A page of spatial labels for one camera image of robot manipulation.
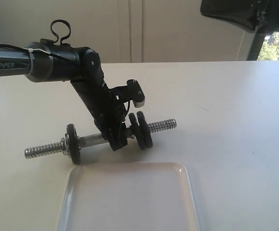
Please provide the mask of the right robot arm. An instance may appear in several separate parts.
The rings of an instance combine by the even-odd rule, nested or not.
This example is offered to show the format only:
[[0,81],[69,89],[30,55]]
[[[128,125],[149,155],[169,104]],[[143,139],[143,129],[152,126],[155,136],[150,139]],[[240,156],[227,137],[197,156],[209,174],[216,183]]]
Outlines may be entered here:
[[279,0],[203,0],[200,12],[247,31],[279,32]]

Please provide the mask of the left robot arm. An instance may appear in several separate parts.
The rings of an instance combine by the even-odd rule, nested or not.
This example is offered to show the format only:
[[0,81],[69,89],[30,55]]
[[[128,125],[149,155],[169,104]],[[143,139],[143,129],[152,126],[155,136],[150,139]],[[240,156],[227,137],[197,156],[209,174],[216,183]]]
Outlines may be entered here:
[[0,44],[0,77],[25,75],[32,82],[69,81],[103,137],[116,151],[127,145],[126,108],[108,88],[97,52],[49,41],[25,48]]

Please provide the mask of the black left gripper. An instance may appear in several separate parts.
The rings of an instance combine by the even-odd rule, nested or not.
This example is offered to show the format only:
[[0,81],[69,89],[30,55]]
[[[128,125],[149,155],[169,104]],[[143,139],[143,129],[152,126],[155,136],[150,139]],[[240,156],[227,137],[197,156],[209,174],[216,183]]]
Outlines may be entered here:
[[94,119],[99,131],[107,135],[113,151],[127,145],[127,127],[121,125],[126,113],[120,102],[105,83],[97,85],[88,79],[72,80],[71,85]]

